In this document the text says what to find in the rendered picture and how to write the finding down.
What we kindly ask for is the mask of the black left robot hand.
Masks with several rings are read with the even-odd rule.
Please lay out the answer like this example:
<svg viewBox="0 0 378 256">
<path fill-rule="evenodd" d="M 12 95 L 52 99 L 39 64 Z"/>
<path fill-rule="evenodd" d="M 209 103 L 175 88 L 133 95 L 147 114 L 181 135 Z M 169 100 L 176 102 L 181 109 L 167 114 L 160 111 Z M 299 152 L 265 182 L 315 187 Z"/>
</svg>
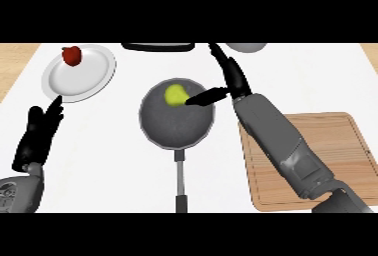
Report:
<svg viewBox="0 0 378 256">
<path fill-rule="evenodd" d="M 27 130 L 21 138 L 12 169 L 27 172 L 27 165 L 39 163 L 45 165 L 54 136 L 64 119 L 62 96 L 54 100 L 48 110 L 33 106 L 28 111 Z"/>
</svg>

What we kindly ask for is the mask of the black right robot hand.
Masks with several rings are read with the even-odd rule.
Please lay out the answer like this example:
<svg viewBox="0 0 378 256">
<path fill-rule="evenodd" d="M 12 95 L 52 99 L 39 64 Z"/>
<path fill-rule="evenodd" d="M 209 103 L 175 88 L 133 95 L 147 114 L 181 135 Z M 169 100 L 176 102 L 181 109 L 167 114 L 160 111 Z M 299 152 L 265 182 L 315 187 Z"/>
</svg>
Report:
<svg viewBox="0 0 378 256">
<path fill-rule="evenodd" d="M 203 107 L 223 100 L 226 95 L 231 95 L 232 98 L 237 99 L 253 94 L 243 69 L 235 59 L 226 56 L 220 46 L 216 43 L 210 43 L 209 47 L 212 50 L 212 55 L 214 56 L 223 70 L 226 86 L 209 89 L 186 100 L 186 105 L 198 105 Z"/>
</svg>

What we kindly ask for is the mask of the white round plate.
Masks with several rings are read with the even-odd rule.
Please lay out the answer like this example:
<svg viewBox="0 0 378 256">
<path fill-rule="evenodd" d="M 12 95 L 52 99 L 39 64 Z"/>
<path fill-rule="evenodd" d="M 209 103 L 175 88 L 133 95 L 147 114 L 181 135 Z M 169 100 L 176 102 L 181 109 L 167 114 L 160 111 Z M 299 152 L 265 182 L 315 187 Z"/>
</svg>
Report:
<svg viewBox="0 0 378 256">
<path fill-rule="evenodd" d="M 42 76 L 42 90 L 55 100 L 62 96 L 64 103 L 76 103 L 107 87 L 116 74 L 117 60 L 111 50 L 96 44 L 80 45 L 82 62 L 70 66 L 62 56 L 51 61 Z"/>
</svg>

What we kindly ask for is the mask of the red pepper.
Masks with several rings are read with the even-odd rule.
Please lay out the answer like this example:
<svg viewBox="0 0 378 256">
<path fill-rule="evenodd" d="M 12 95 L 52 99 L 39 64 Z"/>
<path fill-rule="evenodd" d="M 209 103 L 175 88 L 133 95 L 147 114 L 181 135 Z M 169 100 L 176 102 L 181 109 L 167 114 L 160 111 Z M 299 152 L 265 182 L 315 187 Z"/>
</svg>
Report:
<svg viewBox="0 0 378 256">
<path fill-rule="evenodd" d="M 82 49 L 77 46 L 64 47 L 62 58 L 71 67 L 77 66 L 82 63 Z"/>
</svg>

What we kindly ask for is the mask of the wooden cutting board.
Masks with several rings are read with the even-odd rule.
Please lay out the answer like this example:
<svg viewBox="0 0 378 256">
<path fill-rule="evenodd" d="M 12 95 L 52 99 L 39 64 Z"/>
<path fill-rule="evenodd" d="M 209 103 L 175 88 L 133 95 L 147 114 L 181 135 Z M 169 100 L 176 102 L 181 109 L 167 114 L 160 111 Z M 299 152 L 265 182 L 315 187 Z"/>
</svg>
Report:
<svg viewBox="0 0 378 256">
<path fill-rule="evenodd" d="M 321 160 L 370 206 L 378 206 L 378 163 L 346 112 L 288 114 Z M 302 199 L 279 175 L 254 138 L 240 128 L 253 205 L 262 212 L 310 210 L 331 194 Z"/>
</svg>

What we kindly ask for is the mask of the grey round bowl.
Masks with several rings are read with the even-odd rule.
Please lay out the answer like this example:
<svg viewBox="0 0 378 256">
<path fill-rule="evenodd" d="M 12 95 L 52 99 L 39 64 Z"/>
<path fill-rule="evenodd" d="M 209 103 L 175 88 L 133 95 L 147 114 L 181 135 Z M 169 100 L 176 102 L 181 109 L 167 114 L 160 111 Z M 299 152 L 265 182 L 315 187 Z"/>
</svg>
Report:
<svg viewBox="0 0 378 256">
<path fill-rule="evenodd" d="M 241 53 L 256 53 L 266 47 L 266 43 L 228 43 L 228 46 Z"/>
</svg>

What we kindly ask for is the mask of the dark grey frying pan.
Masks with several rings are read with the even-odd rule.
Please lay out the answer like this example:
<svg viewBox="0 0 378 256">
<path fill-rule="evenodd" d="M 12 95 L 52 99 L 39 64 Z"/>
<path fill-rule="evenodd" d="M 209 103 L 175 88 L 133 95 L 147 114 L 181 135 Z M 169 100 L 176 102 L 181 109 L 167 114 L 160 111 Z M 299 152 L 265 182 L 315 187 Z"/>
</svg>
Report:
<svg viewBox="0 0 378 256">
<path fill-rule="evenodd" d="M 186 213 L 185 150 L 194 147 L 209 135 L 214 123 L 216 107 L 213 105 L 207 107 L 170 106 L 166 102 L 166 91 L 173 85 L 181 85 L 189 96 L 197 96 L 206 91 L 204 86 L 186 78 L 172 78 L 160 82 L 144 97 L 139 122 L 148 140 L 160 148 L 175 152 L 175 162 L 178 164 L 176 212 Z"/>
</svg>

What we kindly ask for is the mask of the yellow-green pear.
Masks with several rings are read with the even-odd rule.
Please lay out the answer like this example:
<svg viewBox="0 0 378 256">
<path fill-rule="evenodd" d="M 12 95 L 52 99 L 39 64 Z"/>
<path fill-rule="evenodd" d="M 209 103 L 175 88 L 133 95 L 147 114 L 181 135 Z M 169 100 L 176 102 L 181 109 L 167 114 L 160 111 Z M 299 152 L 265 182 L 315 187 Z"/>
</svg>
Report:
<svg viewBox="0 0 378 256">
<path fill-rule="evenodd" d="M 172 84 L 164 93 L 166 103 L 172 107 L 178 107 L 186 103 L 189 99 L 189 94 L 185 90 L 185 87 L 181 84 Z"/>
</svg>

